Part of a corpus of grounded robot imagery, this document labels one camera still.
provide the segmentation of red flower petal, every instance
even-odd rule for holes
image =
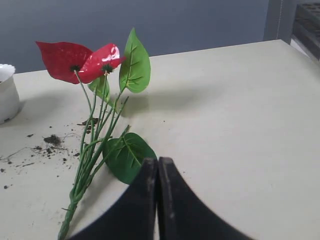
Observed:
[[[118,47],[113,43],[109,43],[87,58],[79,71],[81,81],[88,84],[104,74],[102,71],[103,65],[110,64],[115,69],[124,60],[124,57],[120,58]]]
[[[81,69],[92,51],[85,46],[71,42],[46,43],[37,41],[43,63],[51,77],[78,84],[79,81],[71,67]]]

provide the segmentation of white pot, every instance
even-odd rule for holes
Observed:
[[[19,111],[20,101],[12,65],[0,64],[0,124],[12,119]]]

